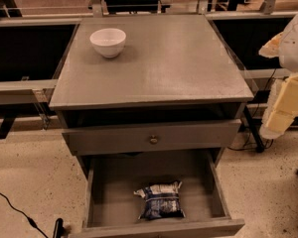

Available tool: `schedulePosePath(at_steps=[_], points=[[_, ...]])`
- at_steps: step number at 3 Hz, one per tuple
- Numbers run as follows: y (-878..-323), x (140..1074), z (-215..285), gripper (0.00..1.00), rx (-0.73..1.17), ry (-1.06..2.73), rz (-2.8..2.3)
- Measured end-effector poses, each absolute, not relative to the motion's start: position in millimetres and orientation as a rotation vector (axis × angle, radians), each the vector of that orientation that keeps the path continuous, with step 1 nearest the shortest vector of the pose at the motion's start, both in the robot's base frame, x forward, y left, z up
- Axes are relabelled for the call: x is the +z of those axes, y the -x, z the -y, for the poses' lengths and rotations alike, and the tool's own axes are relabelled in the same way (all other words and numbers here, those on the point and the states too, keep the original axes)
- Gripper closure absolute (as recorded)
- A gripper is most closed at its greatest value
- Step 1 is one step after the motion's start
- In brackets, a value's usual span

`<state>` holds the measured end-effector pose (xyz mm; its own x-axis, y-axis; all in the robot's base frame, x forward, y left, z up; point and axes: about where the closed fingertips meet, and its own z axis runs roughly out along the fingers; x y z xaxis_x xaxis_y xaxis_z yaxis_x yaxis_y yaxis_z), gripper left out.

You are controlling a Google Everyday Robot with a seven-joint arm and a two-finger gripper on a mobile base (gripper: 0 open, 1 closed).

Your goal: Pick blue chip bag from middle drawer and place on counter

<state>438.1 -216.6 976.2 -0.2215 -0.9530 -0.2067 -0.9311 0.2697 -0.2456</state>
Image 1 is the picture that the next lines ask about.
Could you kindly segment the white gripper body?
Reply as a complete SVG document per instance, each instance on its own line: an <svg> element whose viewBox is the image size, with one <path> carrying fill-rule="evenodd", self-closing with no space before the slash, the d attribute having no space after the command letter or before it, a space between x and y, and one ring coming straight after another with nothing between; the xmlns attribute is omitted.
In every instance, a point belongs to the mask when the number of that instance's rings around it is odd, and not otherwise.
<svg viewBox="0 0 298 238"><path fill-rule="evenodd" d="M276 79L270 89L259 134L273 140L282 136L298 117L298 73Z"/></svg>

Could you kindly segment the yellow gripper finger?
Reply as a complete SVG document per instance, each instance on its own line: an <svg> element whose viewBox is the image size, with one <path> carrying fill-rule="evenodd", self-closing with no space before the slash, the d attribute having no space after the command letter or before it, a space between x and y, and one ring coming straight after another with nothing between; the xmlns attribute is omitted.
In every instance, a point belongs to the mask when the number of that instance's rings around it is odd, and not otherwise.
<svg viewBox="0 0 298 238"><path fill-rule="evenodd" d="M259 54L262 57L273 59L279 56L279 43L282 37L282 33L277 34L270 39L264 46L259 50Z"/></svg>

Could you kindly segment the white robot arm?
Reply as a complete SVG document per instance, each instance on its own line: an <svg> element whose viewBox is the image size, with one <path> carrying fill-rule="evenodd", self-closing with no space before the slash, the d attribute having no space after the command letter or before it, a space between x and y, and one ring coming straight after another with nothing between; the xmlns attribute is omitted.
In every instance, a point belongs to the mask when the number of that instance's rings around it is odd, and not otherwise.
<svg viewBox="0 0 298 238"><path fill-rule="evenodd" d="M279 58L280 65L290 71L286 79L276 79L271 85L262 116L259 134L272 140L282 136L298 117L298 13L281 33L259 50L259 54L265 58Z"/></svg>

